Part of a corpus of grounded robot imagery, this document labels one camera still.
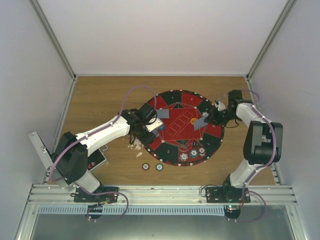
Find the red black chip stack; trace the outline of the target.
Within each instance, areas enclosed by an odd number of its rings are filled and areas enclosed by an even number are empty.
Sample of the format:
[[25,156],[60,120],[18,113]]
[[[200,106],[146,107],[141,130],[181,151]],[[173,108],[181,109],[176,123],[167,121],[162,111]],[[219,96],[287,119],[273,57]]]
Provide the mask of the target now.
[[142,165],[142,169],[143,169],[144,171],[147,171],[149,168],[150,168],[150,165],[149,165],[148,163],[144,163],[144,164]]

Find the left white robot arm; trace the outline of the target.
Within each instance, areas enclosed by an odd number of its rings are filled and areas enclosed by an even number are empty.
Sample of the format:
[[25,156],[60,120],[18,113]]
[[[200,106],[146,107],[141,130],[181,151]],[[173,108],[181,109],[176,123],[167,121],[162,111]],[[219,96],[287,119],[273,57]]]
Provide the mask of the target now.
[[145,103],[140,109],[121,109],[114,118],[94,129],[78,134],[66,132],[51,155],[49,178],[54,181],[53,173],[58,171],[67,184],[77,185],[90,201],[98,202],[103,197],[103,185],[88,170],[92,153],[126,135],[148,145],[156,138],[154,131],[162,126],[157,111]]

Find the red chips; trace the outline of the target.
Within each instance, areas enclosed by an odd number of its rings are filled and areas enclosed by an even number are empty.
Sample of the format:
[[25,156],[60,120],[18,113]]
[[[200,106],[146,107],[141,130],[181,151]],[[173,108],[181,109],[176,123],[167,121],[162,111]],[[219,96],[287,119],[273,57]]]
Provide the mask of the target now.
[[200,155],[204,155],[206,152],[206,150],[203,147],[200,147],[198,151]]

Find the dealt blue playing card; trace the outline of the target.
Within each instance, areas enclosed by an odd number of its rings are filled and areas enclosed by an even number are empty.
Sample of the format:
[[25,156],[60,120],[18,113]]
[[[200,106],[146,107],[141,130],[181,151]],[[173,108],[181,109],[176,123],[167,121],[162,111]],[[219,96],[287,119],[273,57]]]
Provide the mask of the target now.
[[197,131],[203,127],[205,127],[208,123],[205,122],[206,116],[203,116],[193,122],[194,131]]

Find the teal blue chip stack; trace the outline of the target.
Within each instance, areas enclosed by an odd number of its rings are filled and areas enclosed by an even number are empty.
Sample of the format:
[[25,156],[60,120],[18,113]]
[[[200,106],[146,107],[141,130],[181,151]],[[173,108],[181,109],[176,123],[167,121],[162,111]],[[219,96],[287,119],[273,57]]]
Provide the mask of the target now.
[[162,171],[162,170],[164,169],[164,166],[163,166],[162,164],[158,163],[158,164],[156,165],[155,169],[156,169],[157,171]]

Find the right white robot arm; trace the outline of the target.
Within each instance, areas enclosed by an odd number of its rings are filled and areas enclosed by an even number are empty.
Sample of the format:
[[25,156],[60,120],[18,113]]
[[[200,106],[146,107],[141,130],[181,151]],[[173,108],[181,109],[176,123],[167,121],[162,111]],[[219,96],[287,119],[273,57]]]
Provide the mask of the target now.
[[283,125],[265,117],[255,102],[243,99],[241,90],[232,90],[217,99],[204,121],[224,127],[231,120],[242,121],[247,126],[247,134],[242,162],[219,188],[228,203],[243,200],[252,179],[280,160],[283,141]]

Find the orange big blind button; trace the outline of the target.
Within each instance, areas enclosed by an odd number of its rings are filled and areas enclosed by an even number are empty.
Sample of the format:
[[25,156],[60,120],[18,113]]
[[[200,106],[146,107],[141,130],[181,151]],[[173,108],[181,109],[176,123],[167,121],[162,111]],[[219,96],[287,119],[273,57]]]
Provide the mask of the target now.
[[192,119],[190,120],[190,123],[193,125],[196,120],[197,120],[196,118],[192,118]]

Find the teal chips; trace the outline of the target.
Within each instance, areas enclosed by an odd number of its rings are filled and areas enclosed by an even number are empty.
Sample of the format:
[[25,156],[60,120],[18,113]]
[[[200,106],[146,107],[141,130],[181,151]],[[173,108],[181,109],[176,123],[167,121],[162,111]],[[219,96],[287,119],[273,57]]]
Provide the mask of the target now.
[[191,158],[195,159],[195,158],[198,157],[199,153],[198,153],[198,151],[196,149],[192,149],[190,151],[189,155],[190,155]]

